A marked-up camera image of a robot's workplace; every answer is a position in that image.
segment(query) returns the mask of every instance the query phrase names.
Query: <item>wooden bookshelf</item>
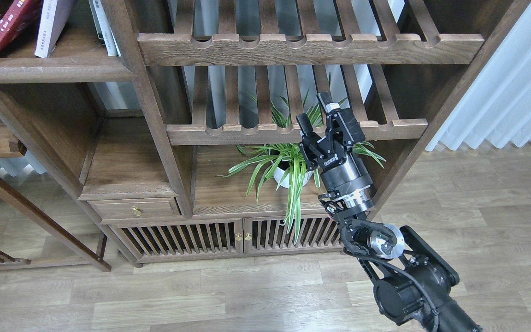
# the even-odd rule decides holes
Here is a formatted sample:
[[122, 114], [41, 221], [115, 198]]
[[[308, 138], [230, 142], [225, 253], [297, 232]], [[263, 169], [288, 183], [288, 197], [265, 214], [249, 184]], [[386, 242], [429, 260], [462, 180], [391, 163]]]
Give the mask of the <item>wooden bookshelf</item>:
[[[266, 250], [255, 236], [269, 234], [259, 225], [282, 220], [286, 195], [268, 181], [259, 202], [253, 193], [245, 197], [249, 170], [217, 177], [242, 159], [234, 144], [299, 140], [296, 124], [272, 124], [267, 65], [284, 66], [292, 120], [302, 110], [296, 66], [311, 65], [322, 92], [329, 90], [325, 65], [341, 65], [356, 118], [388, 160], [385, 168], [368, 163], [375, 181], [374, 217], [529, 4], [407, 0], [395, 20], [386, 0], [371, 0], [381, 31], [375, 36], [361, 33], [350, 1], [336, 0], [341, 35], [332, 36], [321, 33], [314, 4], [297, 0], [301, 34], [287, 36], [278, 29], [275, 2], [263, 0], [257, 13], [260, 33], [242, 36], [235, 2], [222, 0], [218, 33], [199, 36], [194, 34], [195, 2], [169, 8], [160, 0], [102, 0], [122, 52], [122, 57], [107, 57], [87, 1], [79, 0], [51, 58], [32, 55], [34, 30], [0, 57], [0, 119], [67, 193], [80, 199], [78, 204], [133, 264], [221, 257], [219, 248], [227, 248], [224, 256], [284, 252]], [[354, 65], [364, 64], [370, 65], [373, 88], [362, 94]], [[183, 65], [196, 66], [190, 97]], [[211, 120], [209, 65], [226, 66], [222, 124]], [[254, 66], [257, 77], [254, 124], [242, 123], [247, 117], [238, 99], [240, 65]], [[106, 117], [81, 83], [112, 81], [132, 82], [143, 118]], [[303, 193], [305, 220], [331, 227], [319, 220], [319, 190], [308, 185]], [[137, 202], [147, 204], [150, 213]], [[107, 213], [111, 206], [133, 210]], [[247, 233], [254, 239], [245, 240]], [[339, 247], [332, 233], [322, 239], [317, 244]], [[213, 243], [212, 252], [209, 240], [219, 243]], [[279, 248], [288, 245], [277, 240]], [[176, 248], [186, 241], [188, 250]]]

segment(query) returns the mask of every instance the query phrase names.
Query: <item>white curtain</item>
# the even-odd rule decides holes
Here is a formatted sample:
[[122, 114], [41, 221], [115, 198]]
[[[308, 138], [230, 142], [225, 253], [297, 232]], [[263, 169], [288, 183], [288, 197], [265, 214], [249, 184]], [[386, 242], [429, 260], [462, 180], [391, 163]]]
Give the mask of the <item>white curtain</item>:
[[[177, 17], [177, 0], [169, 0], [171, 21]], [[404, 0], [389, 0], [394, 17], [398, 19], [404, 7]], [[333, 2], [330, 0], [314, 0], [314, 7], [319, 21], [321, 33], [340, 36], [341, 30], [337, 21], [337, 15]], [[352, 7], [356, 13], [356, 19], [362, 33], [379, 35], [377, 22], [368, 1], [352, 0]], [[276, 13], [280, 33], [289, 36], [300, 36], [296, 4], [293, 0], [276, 0]], [[259, 6], [257, 0], [238, 0], [236, 2], [237, 32], [240, 35], [256, 36], [261, 32], [259, 21]], [[197, 0], [195, 11], [194, 35], [209, 36], [218, 31], [218, 0]], [[339, 101], [347, 96], [345, 85], [339, 65], [327, 65], [327, 75], [331, 75], [331, 95]], [[372, 80], [366, 65], [356, 65], [358, 84], [363, 99], [371, 87]], [[188, 96], [194, 91], [194, 67], [184, 67]], [[242, 119], [245, 126], [251, 127], [257, 123], [257, 105], [251, 99], [255, 96], [255, 72], [251, 67], [239, 67], [239, 105], [241, 114], [253, 115], [249, 119]], [[304, 98], [307, 91], [308, 99], [306, 107], [316, 103], [314, 77], [312, 67], [309, 65], [298, 66], [299, 79], [301, 82], [301, 95]], [[220, 126], [225, 122], [225, 68], [223, 66], [209, 66], [209, 107], [213, 107], [216, 114], [216, 124]], [[287, 111], [280, 97], [287, 97], [284, 68], [281, 65], [268, 67], [268, 79], [270, 82], [271, 101], [280, 109]]]
[[498, 148], [531, 142], [531, 4], [426, 150], [485, 140]]

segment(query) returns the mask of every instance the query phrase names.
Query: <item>spider plant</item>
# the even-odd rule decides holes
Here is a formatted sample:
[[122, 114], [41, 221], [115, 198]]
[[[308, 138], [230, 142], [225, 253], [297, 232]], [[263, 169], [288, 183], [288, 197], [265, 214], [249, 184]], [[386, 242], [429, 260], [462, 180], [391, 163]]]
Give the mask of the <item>spider plant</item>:
[[[308, 91], [306, 96], [303, 99], [303, 109], [305, 107], [308, 97]], [[280, 97], [286, 107], [289, 109], [289, 101]], [[284, 116], [284, 114], [271, 102], [271, 113], [272, 121], [282, 128], [291, 126], [290, 116]], [[323, 119], [321, 116], [321, 106], [319, 104], [311, 105], [306, 111], [308, 120], [313, 127], [321, 126], [323, 124]], [[249, 184], [247, 186], [247, 191], [245, 195], [249, 195], [251, 189], [257, 181], [257, 189], [255, 200], [259, 202], [261, 187], [263, 183], [274, 177], [274, 172], [276, 168], [280, 167], [284, 170], [282, 179], [278, 183], [276, 190], [280, 188], [280, 183], [284, 179], [289, 179], [289, 189], [288, 189], [288, 198], [287, 198], [287, 210], [286, 216], [280, 225], [288, 225], [287, 233], [290, 233], [292, 227], [295, 228], [295, 238], [294, 243], [299, 240], [299, 234], [301, 230], [301, 193], [303, 189], [304, 179], [307, 177], [307, 166], [304, 161], [301, 149], [299, 149], [298, 143], [276, 143], [276, 144], [264, 144], [264, 145], [252, 145], [248, 147], [241, 147], [237, 145], [236, 148], [240, 153], [248, 157], [247, 160], [234, 165], [228, 170], [228, 174], [223, 177], [230, 177], [238, 172], [244, 170], [249, 165], [255, 165], [253, 173], [249, 178]], [[362, 154], [372, 157], [380, 166], [382, 166], [382, 161], [386, 161], [380, 155], [371, 151], [369, 148], [374, 148], [370, 142], [363, 142], [357, 145], [354, 145], [353, 152], [355, 154]], [[260, 171], [264, 166], [267, 167], [259, 176]], [[316, 187], [320, 188], [320, 177], [317, 171], [313, 172], [314, 183]]]

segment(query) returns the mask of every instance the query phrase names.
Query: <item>drawer knob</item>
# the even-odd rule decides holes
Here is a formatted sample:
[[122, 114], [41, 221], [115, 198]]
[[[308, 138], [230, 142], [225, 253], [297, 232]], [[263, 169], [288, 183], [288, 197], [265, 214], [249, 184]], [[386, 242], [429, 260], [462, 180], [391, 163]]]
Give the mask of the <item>drawer knob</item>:
[[134, 214], [135, 217], [140, 217], [141, 214], [143, 214], [143, 212], [139, 209], [138, 206], [134, 206], [134, 207], [132, 208], [132, 214]]

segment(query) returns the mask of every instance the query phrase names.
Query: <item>slatted cabinet door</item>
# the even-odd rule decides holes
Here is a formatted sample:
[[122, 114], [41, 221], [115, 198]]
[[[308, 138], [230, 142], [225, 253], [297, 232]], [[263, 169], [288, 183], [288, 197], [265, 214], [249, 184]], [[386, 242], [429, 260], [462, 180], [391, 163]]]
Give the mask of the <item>slatted cabinet door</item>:
[[242, 220], [112, 225], [137, 263], [190, 261], [243, 254]]
[[327, 215], [304, 216], [299, 239], [295, 231], [280, 225], [283, 218], [245, 218], [243, 242], [245, 254], [282, 255], [289, 252], [323, 252], [341, 250], [337, 223]]

